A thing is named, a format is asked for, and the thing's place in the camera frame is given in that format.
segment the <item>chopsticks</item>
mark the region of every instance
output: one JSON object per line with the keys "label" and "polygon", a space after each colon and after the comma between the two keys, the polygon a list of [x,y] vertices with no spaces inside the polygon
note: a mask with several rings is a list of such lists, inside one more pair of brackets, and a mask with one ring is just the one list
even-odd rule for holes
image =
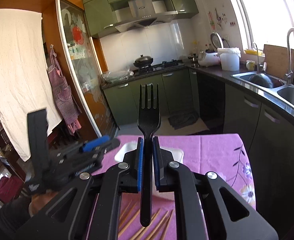
{"label": "chopsticks", "polygon": [[[134,205],[129,209],[128,213],[126,213],[126,211],[129,208],[130,204],[131,204],[131,201],[124,208],[123,212],[120,215],[121,222],[119,224],[118,237],[120,237],[127,230],[127,228],[132,224],[132,222],[135,220],[135,218],[140,213],[140,209],[138,209],[137,212],[133,215],[133,217],[128,221],[128,223],[126,223],[126,225],[120,230],[120,227],[126,222],[126,219],[128,218],[128,216],[130,215],[130,213],[132,212],[133,208],[136,205],[136,203],[134,203]],[[148,227],[141,227],[129,240],[141,240],[143,237],[145,237],[144,234],[145,234],[146,230],[156,220],[156,218],[158,217],[160,211],[161,211],[161,209],[158,209],[158,211],[153,214],[153,216],[151,218],[150,225]],[[170,215],[167,216],[169,211],[166,211],[166,213],[162,216],[160,221],[156,224],[155,228],[149,233],[149,235],[145,238],[145,240],[153,240],[163,228],[164,228],[164,230],[163,230],[163,232],[161,234],[160,240],[164,240],[164,238],[166,236],[166,233],[167,233],[167,230],[169,228],[169,224],[170,224],[173,212],[174,212],[174,210],[171,210]]]}
{"label": "chopsticks", "polygon": [[123,229],[120,230],[120,232],[118,233],[118,237],[120,237],[122,235],[122,233],[130,226],[130,224],[134,221],[134,219],[136,218],[136,216],[138,216],[140,212],[140,209],[137,210],[136,214],[134,214],[134,216],[129,220],[129,222],[124,226]]}
{"label": "chopsticks", "polygon": [[[158,209],[158,211],[152,216],[151,218],[151,222],[150,222],[150,225],[152,224],[152,222],[157,218],[158,214],[160,212],[160,209]],[[140,240],[140,238],[142,238],[143,234],[144,234],[144,231],[148,228],[148,227],[141,227],[129,240]]]}
{"label": "chopsticks", "polygon": [[126,210],[124,210],[124,212],[123,212],[123,219],[120,221],[120,223],[119,223],[119,226],[118,226],[118,228],[121,228],[121,226],[123,225],[123,223],[126,221],[126,219],[127,219],[127,217],[129,216],[129,214],[132,212],[132,210],[134,209],[134,207],[135,207],[135,205],[136,205],[136,202],[135,202],[135,204],[130,208],[130,210],[128,211],[128,213],[125,215],[125,211]]}
{"label": "chopsticks", "polygon": [[158,231],[159,231],[158,229],[160,229],[159,227],[162,225],[162,222],[166,219],[168,212],[169,211],[167,210],[166,214],[162,217],[162,219],[160,220],[158,225],[154,228],[154,230],[151,231],[151,233],[147,236],[147,238],[145,240],[150,240],[150,238],[152,238],[154,235],[156,235],[158,233]]}
{"label": "chopsticks", "polygon": [[169,219],[168,219],[168,222],[167,222],[166,228],[165,228],[165,230],[162,232],[162,235],[161,235],[160,240],[164,240],[164,239],[165,239],[165,236],[166,236],[166,233],[167,233],[167,229],[168,229],[169,224],[170,224],[170,221],[171,221],[172,214],[173,214],[173,210],[172,210],[171,213],[170,213],[170,217],[169,217]]}

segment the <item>metal screw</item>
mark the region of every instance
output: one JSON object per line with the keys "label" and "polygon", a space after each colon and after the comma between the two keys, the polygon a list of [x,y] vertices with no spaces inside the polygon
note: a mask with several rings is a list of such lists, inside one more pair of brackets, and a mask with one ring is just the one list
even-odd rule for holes
{"label": "metal screw", "polygon": [[79,175],[81,179],[89,179],[90,174],[88,172],[83,172]]}
{"label": "metal screw", "polygon": [[179,167],[179,163],[178,162],[170,162],[169,166],[172,168],[178,168]]}
{"label": "metal screw", "polygon": [[208,172],[207,177],[210,179],[216,179],[217,178],[217,174],[214,173],[213,171]]}
{"label": "metal screw", "polygon": [[123,170],[128,168],[128,166],[129,166],[128,163],[119,163],[118,164],[118,168],[123,169]]}

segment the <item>fork handle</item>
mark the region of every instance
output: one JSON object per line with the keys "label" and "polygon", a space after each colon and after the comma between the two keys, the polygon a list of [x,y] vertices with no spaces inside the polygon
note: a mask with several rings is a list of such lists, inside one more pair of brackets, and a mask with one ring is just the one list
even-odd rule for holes
{"label": "fork handle", "polygon": [[152,140],[147,140],[144,147],[143,185],[140,203],[140,223],[143,227],[151,222],[152,209]]}

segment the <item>wooden chopstick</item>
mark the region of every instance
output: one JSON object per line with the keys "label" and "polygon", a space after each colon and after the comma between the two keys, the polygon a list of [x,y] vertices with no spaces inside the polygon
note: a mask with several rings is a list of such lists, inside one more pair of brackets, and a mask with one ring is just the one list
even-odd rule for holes
{"label": "wooden chopstick", "polygon": [[164,240],[164,239],[165,239],[165,236],[166,236],[167,229],[168,229],[169,224],[170,224],[170,221],[171,221],[171,217],[172,217],[173,211],[174,211],[174,210],[172,210],[171,213],[170,213],[170,217],[169,217],[169,219],[168,219],[168,222],[167,222],[166,228],[165,228],[165,230],[162,232],[162,235],[161,235],[160,240]]}
{"label": "wooden chopstick", "polygon": [[158,225],[156,225],[156,227],[154,228],[154,230],[151,231],[151,233],[147,236],[147,238],[145,240],[150,240],[150,238],[152,238],[154,234],[157,234],[158,233],[158,228],[162,225],[162,222],[165,220],[168,212],[169,211],[167,210],[167,212],[165,213],[165,215],[159,221]]}
{"label": "wooden chopstick", "polygon": [[122,217],[124,216],[126,210],[128,209],[129,205],[132,203],[133,200],[130,200],[130,202],[128,203],[128,205],[124,208],[124,210],[122,211],[122,213],[120,214],[119,217],[119,221],[121,221]]}
{"label": "wooden chopstick", "polygon": [[[160,212],[160,209],[158,209],[158,211],[152,216],[152,218],[151,218],[151,222],[150,222],[150,225],[152,224],[152,222],[157,218],[157,216],[158,216],[158,214],[159,214],[159,212]],[[147,228],[149,228],[149,226],[147,226],[147,227],[141,227],[129,240],[139,240],[142,236],[143,236],[143,234],[144,234],[144,231],[147,229]]]}
{"label": "wooden chopstick", "polygon": [[130,208],[130,210],[129,210],[128,213],[124,216],[124,218],[120,221],[118,228],[121,228],[121,226],[122,226],[123,223],[126,221],[126,219],[127,219],[127,217],[129,216],[129,214],[130,214],[130,213],[132,212],[132,210],[134,209],[135,205],[136,205],[136,202],[135,202],[135,204]]}
{"label": "wooden chopstick", "polygon": [[153,240],[155,237],[157,237],[158,232],[161,231],[161,229],[163,228],[163,226],[168,222],[169,217],[166,218],[166,220],[164,222],[162,222],[161,226],[158,228],[158,230],[153,234],[153,236],[150,238],[150,240]]}
{"label": "wooden chopstick", "polygon": [[129,220],[129,222],[124,226],[124,228],[118,233],[118,237],[122,235],[123,232],[130,226],[130,224],[135,220],[136,216],[138,216],[140,209],[137,210],[136,214]]}

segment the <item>blue gripper pad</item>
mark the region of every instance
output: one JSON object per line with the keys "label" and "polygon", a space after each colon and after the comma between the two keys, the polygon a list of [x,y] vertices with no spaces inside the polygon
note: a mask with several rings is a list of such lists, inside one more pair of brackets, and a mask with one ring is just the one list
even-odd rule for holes
{"label": "blue gripper pad", "polygon": [[90,152],[100,144],[103,144],[110,140],[109,135],[104,135],[103,137],[100,137],[98,139],[92,140],[90,142],[84,143],[83,145],[83,152]]}
{"label": "blue gripper pad", "polygon": [[144,153],[144,139],[140,139],[139,162],[138,162],[138,192],[142,190],[143,181],[143,153]]}
{"label": "blue gripper pad", "polygon": [[154,183],[156,185],[156,189],[158,190],[158,187],[160,186],[160,171],[159,171],[159,163],[158,163],[158,158],[156,156],[156,144],[154,142],[154,138],[152,140],[152,146],[153,146],[153,151],[152,151],[152,157],[154,160]]}

